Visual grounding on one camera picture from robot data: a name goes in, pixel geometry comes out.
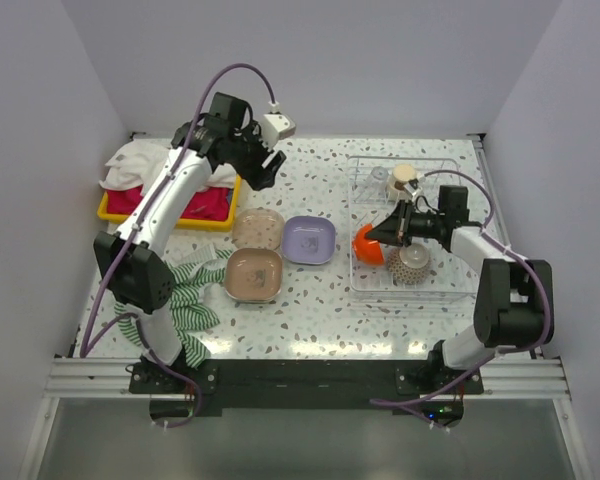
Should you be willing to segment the orange plastic bowl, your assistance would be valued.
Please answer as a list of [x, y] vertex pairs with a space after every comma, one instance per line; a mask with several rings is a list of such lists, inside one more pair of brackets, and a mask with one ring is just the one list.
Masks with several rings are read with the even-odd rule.
[[352, 241], [352, 249], [359, 262], [368, 266], [382, 266], [385, 263], [382, 248], [377, 240], [368, 239], [366, 234], [373, 229], [368, 223], [361, 227]]

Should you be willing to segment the patterned ceramic bowl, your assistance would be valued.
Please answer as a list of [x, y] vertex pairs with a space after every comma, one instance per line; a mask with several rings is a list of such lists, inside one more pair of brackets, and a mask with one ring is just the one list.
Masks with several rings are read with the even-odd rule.
[[431, 254], [420, 243], [396, 247], [389, 254], [387, 267], [397, 284], [419, 285], [429, 276]]

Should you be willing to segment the white wire dish rack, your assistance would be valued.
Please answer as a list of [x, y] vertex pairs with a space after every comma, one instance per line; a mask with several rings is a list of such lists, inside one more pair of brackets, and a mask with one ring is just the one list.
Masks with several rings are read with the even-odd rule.
[[[366, 178], [374, 166], [382, 166], [390, 175], [399, 164], [411, 164], [418, 174], [431, 172], [433, 175], [424, 181], [423, 194], [430, 202], [438, 200], [438, 189], [442, 185], [467, 186], [477, 197], [475, 202], [484, 209], [484, 196], [476, 187], [458, 175], [459, 164], [450, 158], [399, 158], [379, 156], [356, 156], [347, 161], [347, 195], [349, 207], [350, 238], [364, 225], [372, 226], [386, 219], [398, 200], [388, 197], [387, 191], [381, 195], [371, 195], [367, 190]], [[477, 288], [477, 279], [462, 260], [444, 251], [433, 240], [418, 240], [429, 249], [431, 267], [429, 276], [419, 285], [397, 284], [387, 265], [368, 266], [359, 262], [354, 253], [350, 254], [351, 287], [362, 297], [378, 296], [380, 299], [413, 301], [417, 298], [442, 298], [453, 302], [473, 294]]]

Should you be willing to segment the clear glass cup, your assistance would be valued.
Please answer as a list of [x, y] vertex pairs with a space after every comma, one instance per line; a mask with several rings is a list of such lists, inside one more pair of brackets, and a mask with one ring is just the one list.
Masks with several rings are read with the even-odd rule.
[[388, 171], [382, 166], [374, 166], [366, 178], [367, 190], [371, 195], [381, 195], [386, 188]]

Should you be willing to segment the beige brown ceramic cup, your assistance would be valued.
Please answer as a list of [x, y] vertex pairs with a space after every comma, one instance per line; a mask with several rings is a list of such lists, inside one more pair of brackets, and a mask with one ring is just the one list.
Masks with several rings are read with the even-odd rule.
[[399, 164], [391, 171], [386, 185], [387, 195], [392, 200], [406, 200], [402, 190], [403, 183], [418, 177], [416, 169], [411, 164]]

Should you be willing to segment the purple square plate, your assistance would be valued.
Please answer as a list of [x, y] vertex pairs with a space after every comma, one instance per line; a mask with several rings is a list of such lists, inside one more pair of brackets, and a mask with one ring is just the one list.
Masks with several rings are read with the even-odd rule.
[[294, 216], [284, 225], [281, 253], [295, 264], [323, 265], [334, 255], [336, 228], [326, 218]]

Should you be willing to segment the brown square plate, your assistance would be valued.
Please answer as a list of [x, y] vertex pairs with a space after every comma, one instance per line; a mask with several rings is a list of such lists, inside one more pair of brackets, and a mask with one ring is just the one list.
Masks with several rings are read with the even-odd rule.
[[281, 290], [283, 261], [268, 249], [241, 248], [227, 260], [224, 289], [239, 302], [265, 303]]

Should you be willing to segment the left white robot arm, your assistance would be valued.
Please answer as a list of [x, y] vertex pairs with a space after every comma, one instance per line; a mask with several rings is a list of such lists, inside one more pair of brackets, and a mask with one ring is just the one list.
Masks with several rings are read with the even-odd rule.
[[285, 155], [276, 144], [294, 135], [295, 122], [273, 102], [262, 119], [250, 118], [248, 102], [217, 93], [209, 110], [195, 113], [183, 139], [169, 152], [163, 172], [117, 230], [100, 232], [94, 252], [105, 292], [131, 308], [153, 382], [165, 392], [180, 390], [187, 368], [176, 361], [182, 342], [170, 318], [175, 279], [163, 260], [166, 243], [193, 195], [224, 164], [254, 191], [273, 187]]

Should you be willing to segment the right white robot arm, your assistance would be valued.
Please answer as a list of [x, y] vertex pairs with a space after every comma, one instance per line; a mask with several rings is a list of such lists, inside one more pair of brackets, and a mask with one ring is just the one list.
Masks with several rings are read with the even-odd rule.
[[400, 200], [364, 238], [394, 248], [402, 259], [416, 239], [436, 241], [478, 275], [473, 324], [441, 340], [415, 379], [439, 393], [449, 392], [499, 355], [534, 350], [554, 335], [553, 274], [545, 260], [528, 259], [490, 236], [470, 219], [468, 189], [443, 185], [438, 205], [419, 209], [420, 196]]

